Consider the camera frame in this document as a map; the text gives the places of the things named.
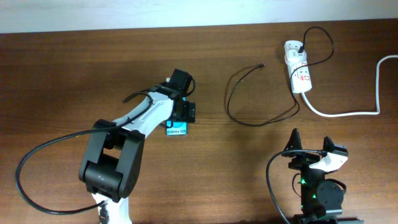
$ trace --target power strip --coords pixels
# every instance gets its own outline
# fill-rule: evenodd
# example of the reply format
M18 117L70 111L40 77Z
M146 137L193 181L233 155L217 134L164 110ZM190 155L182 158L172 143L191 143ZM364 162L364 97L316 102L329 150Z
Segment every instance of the power strip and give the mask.
M293 93L304 93L312 89L308 67L299 68L307 65L307 53L305 50L299 53L302 45L303 43L297 40L289 40L285 43L285 62L289 71ZM299 69L292 75L292 72L297 68Z

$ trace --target white power strip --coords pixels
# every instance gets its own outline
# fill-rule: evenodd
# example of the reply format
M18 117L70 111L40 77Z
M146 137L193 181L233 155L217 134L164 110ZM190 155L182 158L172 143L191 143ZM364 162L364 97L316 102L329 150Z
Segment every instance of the white power strip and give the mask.
M376 66L376 111L359 111L349 112L341 114L325 114L317 111L309 102L305 96L305 92L311 90L311 78L308 67L301 66L307 65L307 53L305 50L300 54L299 48L303 45L300 41L289 40L285 43L285 62L287 69L289 70L290 83L292 85L293 93L301 93L307 106L317 115L324 116L327 118L335 118L341 116L354 116L354 115L378 115L380 113L380 102L379 102L379 68L380 64L389 58L398 58L398 55L390 55L382 58Z

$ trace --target brown table surface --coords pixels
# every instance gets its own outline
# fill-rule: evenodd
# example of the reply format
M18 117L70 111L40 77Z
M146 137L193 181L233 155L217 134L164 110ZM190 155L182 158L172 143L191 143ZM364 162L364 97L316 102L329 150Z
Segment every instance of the brown table surface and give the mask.
M241 126L224 112L229 79L240 71L231 91L247 67L259 63L266 66L240 84L231 111L255 123L290 108L283 45L302 40L310 26L326 28L336 45L331 60L310 67L313 89L307 96L313 106L325 113L375 110L376 64L398 53L397 19L0 35L1 223L98 223L96 210L61 217L30 207L16 190L15 168L44 141L125 115L142 98L125 105L124 97L165 80L175 68L197 81L188 98L197 104L197 121L186 136L167 137L158 127L146 139L129 198L134 222L275 223L279 214L267 189L266 165L299 128L306 149L321 149L329 135L349 151L347 163L329 175L348 186L341 217L396 223L398 60L381 66L379 116L322 118L299 96L297 116L260 128ZM309 62L330 52L318 30L309 33L306 47ZM94 204L78 180L87 141L81 136L61 142L26 163L21 181L37 203L64 210ZM292 217L301 211L291 186L296 171L288 162L274 161L271 183Z

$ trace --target white cable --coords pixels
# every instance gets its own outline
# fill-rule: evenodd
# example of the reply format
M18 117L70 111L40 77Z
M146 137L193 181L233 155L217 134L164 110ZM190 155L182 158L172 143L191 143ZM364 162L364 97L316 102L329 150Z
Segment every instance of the white cable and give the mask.
M379 63L377 63L376 67L376 111L374 112L368 112L368 111L360 111L360 112L350 112L350 113L341 113L341 114L324 114L319 111L317 111L308 101L307 97L305 96L305 93L302 92L301 96L303 97L305 103L307 106L317 115L319 116L324 116L327 118L336 118L336 117L341 117L341 116L354 116L354 115L378 115L380 113L380 102L379 102L379 67L381 62L389 59L389 58L398 58L398 55L390 55L382 58Z

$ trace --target white wall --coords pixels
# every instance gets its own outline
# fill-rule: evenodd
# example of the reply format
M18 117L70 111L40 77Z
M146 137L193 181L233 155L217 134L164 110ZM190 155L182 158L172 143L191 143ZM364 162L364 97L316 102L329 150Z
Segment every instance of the white wall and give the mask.
M398 0L0 0L0 33L398 17Z

